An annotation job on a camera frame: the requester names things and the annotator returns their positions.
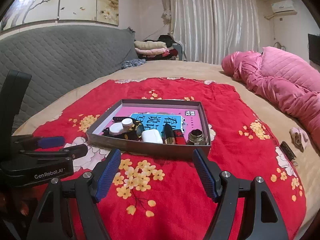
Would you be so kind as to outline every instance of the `red blanket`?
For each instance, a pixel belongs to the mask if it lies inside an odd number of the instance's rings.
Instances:
[[[34,135],[64,136],[69,144],[85,140],[81,137],[86,138],[86,128],[122,98],[201,101],[215,131],[214,136],[211,130],[214,140],[209,159],[238,178],[262,176],[293,239],[306,213],[300,179],[279,150],[270,128],[230,85],[190,79],[109,80],[67,107],[57,120],[40,126]],[[81,166],[93,168],[105,153],[92,147]],[[124,153],[120,168],[107,197],[98,204],[112,239],[203,239],[216,204],[206,196],[193,163]],[[80,169],[72,178],[83,172]],[[239,199],[229,239],[237,238],[243,204],[244,200]],[[78,238],[84,239],[78,214],[74,214]]]

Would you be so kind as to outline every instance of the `air conditioner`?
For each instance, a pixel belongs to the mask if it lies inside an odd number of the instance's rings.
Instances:
[[[285,0],[271,4],[274,13],[297,12],[293,6],[292,0]]]
[[[267,20],[270,20],[275,16],[296,15],[298,13],[293,6],[292,0],[276,2],[271,4],[271,6],[273,10],[273,15],[265,16]]]

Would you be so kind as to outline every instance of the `blue gripper pad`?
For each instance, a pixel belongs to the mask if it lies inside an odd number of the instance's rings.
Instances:
[[[116,149],[115,153],[109,160],[106,168],[104,169],[100,178],[97,181],[97,193],[95,195],[95,198],[98,202],[100,202],[100,200],[107,195],[109,188],[111,186],[111,183],[120,166],[120,161],[121,161],[121,152],[119,149]]]
[[[64,138],[62,136],[44,137],[38,140],[38,146],[42,149],[63,146],[64,143]]]
[[[202,160],[201,156],[196,150],[193,151],[192,160],[207,196],[212,199],[217,198],[218,194],[215,189],[215,182],[207,166],[205,165],[204,161]]]

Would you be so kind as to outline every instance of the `beige bedsheet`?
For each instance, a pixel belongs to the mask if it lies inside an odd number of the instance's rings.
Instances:
[[[184,77],[199,80],[215,80],[218,83],[234,86],[236,91],[240,94],[241,99],[263,122],[268,124],[279,142],[286,141],[297,156],[299,163],[297,171],[307,198],[307,214],[302,225],[307,224],[318,212],[320,208],[320,184],[318,181],[318,178],[320,178],[319,151],[315,146],[310,144],[307,146],[304,153],[301,153],[296,149],[291,143],[289,130],[292,127],[300,126],[300,124],[297,123],[296,120],[293,120],[289,116],[278,111],[263,98],[248,91],[243,84],[235,82],[230,77],[225,76],[220,65],[182,61],[151,61],[139,67],[120,70],[67,93],[50,106],[31,117],[16,130],[14,134],[30,134],[45,122],[58,118],[63,109],[109,79],[140,79],[150,77]]]

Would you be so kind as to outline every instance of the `stack of folded blankets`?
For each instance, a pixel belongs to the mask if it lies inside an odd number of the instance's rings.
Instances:
[[[176,60],[178,51],[161,41],[135,41],[134,46],[139,59]]]

